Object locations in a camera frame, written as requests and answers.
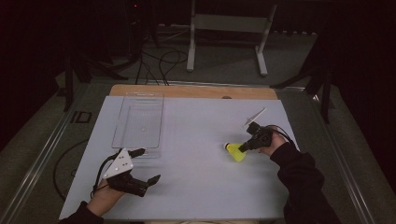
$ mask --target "metal stand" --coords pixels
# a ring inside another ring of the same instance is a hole
[[[74,90],[73,90],[73,72],[76,73],[79,81],[89,83],[91,81],[91,74],[88,68],[91,67],[102,71],[109,77],[116,80],[128,80],[128,77],[122,77],[117,73],[111,71],[99,62],[92,60],[83,53],[78,52],[77,49],[70,44],[69,40],[65,40],[65,58],[64,58],[64,71],[65,71],[65,88],[64,96],[66,98],[64,111],[67,111],[73,103]]]
[[[191,0],[191,37],[189,56],[187,60],[187,71],[192,72],[194,70],[195,29],[251,32],[262,34],[262,42],[259,46],[256,46],[256,55],[260,67],[260,74],[266,77],[268,75],[268,71],[262,51],[271,29],[276,7],[277,5],[272,5],[270,14],[267,18],[206,15],[195,14],[195,0]]]

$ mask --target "table leg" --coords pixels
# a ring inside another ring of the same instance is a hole
[[[191,26],[190,26],[190,48],[187,59],[187,71],[194,70],[195,60],[195,0],[191,0]]]
[[[265,23],[265,29],[264,32],[262,33],[262,42],[260,43],[259,46],[256,46],[256,55],[257,55],[257,61],[259,63],[259,68],[260,68],[260,75],[266,77],[268,75],[267,71],[267,66],[265,65],[265,60],[264,56],[262,55],[262,51],[264,50],[265,42],[267,41],[268,35],[270,33],[272,21],[275,15],[277,5],[273,5],[271,7],[271,12],[268,15],[267,22]]]

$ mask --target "black cable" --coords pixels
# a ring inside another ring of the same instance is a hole
[[[278,129],[280,129],[282,132],[276,130],[276,129],[271,129],[271,126],[273,127],[277,127]],[[270,128],[273,132],[279,133],[280,135],[282,135],[283,137],[285,137],[292,146],[296,147],[296,145],[294,144],[293,140],[291,140],[291,138],[289,137],[289,135],[285,132],[285,130],[283,130],[281,127],[275,125],[275,124],[271,124],[271,125],[267,125],[267,128]]]
[[[131,67],[136,62],[137,62],[137,60],[136,61],[128,61],[126,63],[120,63],[120,64],[117,64],[117,65],[111,65],[111,66],[108,66],[107,68],[110,69],[110,70],[113,70],[113,71],[119,71],[121,69],[126,69],[126,68]]]
[[[154,55],[151,55],[151,54],[149,54],[149,53],[146,53],[145,51],[143,51],[143,53],[146,54],[146,55],[148,55],[148,56],[151,57],[151,58],[154,58],[154,59],[159,60],[159,69],[160,69],[161,76],[163,77],[163,84],[166,85],[166,86],[169,86],[169,83],[168,83],[168,81],[167,81],[167,79],[166,79],[166,76],[167,76],[168,73],[169,73],[172,69],[174,69],[179,63],[184,63],[184,62],[186,62],[187,59],[188,59],[188,56],[187,56],[187,53],[186,53],[186,52],[183,52],[183,51],[178,50],[178,49],[175,49],[175,48],[166,47],[165,49],[172,49],[172,50],[166,52],[165,54],[163,54],[163,55],[161,56],[161,58],[158,58],[158,57],[156,57],[156,56],[154,56]],[[166,57],[167,55],[169,55],[169,54],[171,54],[171,53],[177,53],[177,56],[178,56],[178,57],[177,57],[177,60],[174,61],[174,62],[172,62],[172,61],[167,61],[167,60],[164,59],[164,57]],[[180,60],[180,58],[181,58],[181,55],[180,55],[180,54],[185,55],[185,58],[184,58],[183,60]],[[171,66],[168,70],[166,70],[166,72],[164,72],[164,71],[163,71],[163,67],[162,67],[162,64],[163,64],[163,63],[171,63],[172,66]]]
[[[143,51],[140,52],[140,57],[139,57],[140,64],[139,64],[139,69],[137,71],[136,79],[134,80],[134,84],[137,85],[137,81],[139,80],[140,72],[141,72],[142,64],[143,64],[146,67],[146,69],[147,69],[145,85],[148,84],[148,82],[149,82],[148,74],[151,75],[151,77],[155,80],[157,85],[160,85],[160,83],[158,82],[157,78],[151,73],[149,65],[147,63],[143,62],[143,53],[142,52]]]
[[[164,40],[160,40],[159,42],[163,43],[163,42],[165,42],[165,41],[167,41],[167,40],[170,40],[170,39],[172,39],[172,38],[175,38],[175,37],[178,36],[178,35],[186,34],[186,33],[189,32],[189,31],[190,31],[190,29],[186,29],[186,30],[181,31],[181,32],[172,32],[172,33],[176,33],[176,34],[175,34],[175,35],[171,35],[171,36],[167,37],[167,38],[164,39]]]
[[[117,158],[118,155],[119,155],[119,153],[116,153],[116,154],[114,154],[112,156],[109,156],[109,157],[107,157],[107,159],[105,161],[102,162],[102,164],[101,164],[101,166],[99,168],[98,174],[96,176],[95,184],[92,187],[91,198],[92,198],[93,194],[97,190],[99,190],[98,185],[99,185],[100,175],[102,174],[103,168],[105,167],[106,163],[108,163],[109,161],[114,161]]]
[[[83,143],[85,143],[85,142],[88,142],[88,139],[82,140],[82,141],[80,141],[80,142],[74,144],[72,147],[68,148],[68,149],[61,155],[61,157],[59,157],[59,159],[55,162],[55,166],[54,166],[54,168],[53,168],[53,170],[52,170],[52,183],[53,183],[53,186],[55,187],[56,192],[59,194],[59,196],[61,197],[61,199],[62,199],[63,201],[66,200],[66,197],[61,193],[61,191],[59,190],[58,184],[56,183],[56,171],[57,171],[57,169],[58,169],[58,165],[59,165],[59,163],[61,162],[61,160],[62,160],[62,158],[64,157],[64,155],[66,155],[66,154],[67,154],[68,152],[70,152],[72,149],[78,147],[79,145],[81,145],[81,144],[83,144]]]

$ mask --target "metal frame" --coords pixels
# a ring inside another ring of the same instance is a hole
[[[277,5],[272,5],[270,14],[267,18],[258,17],[234,17],[220,15],[206,15],[195,13],[195,0],[191,0],[191,26],[190,26],[190,48],[187,60],[187,71],[194,70],[195,61],[195,30],[219,30],[219,31],[238,31],[262,34],[260,45],[256,46],[257,62],[260,68],[260,74],[264,77],[268,75],[262,51],[271,29],[272,21],[276,12]]]
[[[316,115],[316,119],[318,120],[318,124],[321,125],[323,132],[327,135],[331,145],[332,145],[332,154],[334,155],[334,162],[340,172],[341,177],[344,180],[346,190],[349,193],[350,199],[355,206],[356,212],[358,213],[359,218],[361,219],[361,223],[363,224],[375,224],[375,219],[367,204],[364,195],[361,191],[361,187],[359,183],[355,179],[352,171],[349,168],[347,159],[342,153],[342,149],[340,145],[337,143],[333,133],[334,130],[332,127],[325,123],[323,117],[320,114],[318,109],[318,103],[315,101],[311,101],[312,109]]]

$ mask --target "transparent container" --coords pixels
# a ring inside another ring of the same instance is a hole
[[[160,157],[163,94],[128,92],[124,96],[113,139],[113,148],[145,148],[139,158]]]

